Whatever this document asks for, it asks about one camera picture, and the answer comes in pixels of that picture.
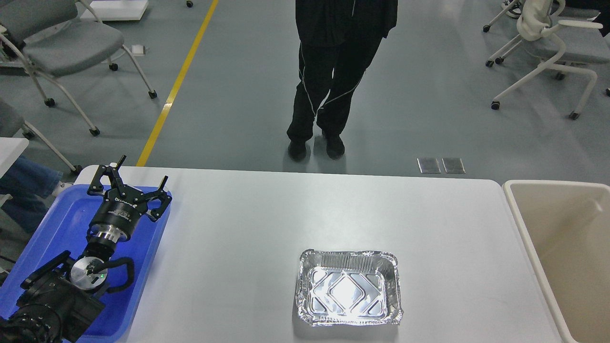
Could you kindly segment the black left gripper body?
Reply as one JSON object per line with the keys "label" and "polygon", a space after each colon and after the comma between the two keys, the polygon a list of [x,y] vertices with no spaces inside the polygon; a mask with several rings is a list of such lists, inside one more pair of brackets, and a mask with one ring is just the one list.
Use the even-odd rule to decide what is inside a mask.
{"label": "black left gripper body", "polygon": [[102,185],[90,185],[90,195],[99,195],[103,201],[89,223],[90,237],[131,237],[142,216],[154,221],[154,192],[139,190],[129,185],[113,185],[104,190]]}

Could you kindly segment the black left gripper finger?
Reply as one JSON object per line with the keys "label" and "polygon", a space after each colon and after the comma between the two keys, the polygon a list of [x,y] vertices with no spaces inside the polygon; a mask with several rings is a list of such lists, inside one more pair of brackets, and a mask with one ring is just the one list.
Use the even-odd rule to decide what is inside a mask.
{"label": "black left gripper finger", "polygon": [[[157,222],[157,220],[164,215],[166,209],[168,209],[172,202],[172,196],[168,195],[168,192],[165,191],[165,185],[167,182],[168,176],[165,175],[157,190],[142,195],[141,203],[145,204],[146,207],[144,214],[152,222]],[[156,200],[159,200],[160,205],[157,208],[150,208],[149,203]]]}
{"label": "black left gripper finger", "polygon": [[119,161],[116,163],[116,166],[98,165],[98,169],[96,170],[93,179],[90,182],[89,188],[87,189],[87,195],[104,194],[104,187],[101,183],[102,177],[108,178],[109,182],[111,183],[111,189],[118,190],[120,195],[126,195],[127,187],[119,174],[119,169],[122,166],[122,163],[124,163],[125,159],[126,155],[122,155]]}

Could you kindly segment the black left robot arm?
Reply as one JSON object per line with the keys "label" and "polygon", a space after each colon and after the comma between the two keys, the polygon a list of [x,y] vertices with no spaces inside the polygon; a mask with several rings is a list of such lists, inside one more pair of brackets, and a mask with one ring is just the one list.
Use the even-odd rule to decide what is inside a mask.
{"label": "black left robot arm", "polygon": [[110,343],[133,318],[172,194],[99,165],[51,206],[1,289],[3,343]]}

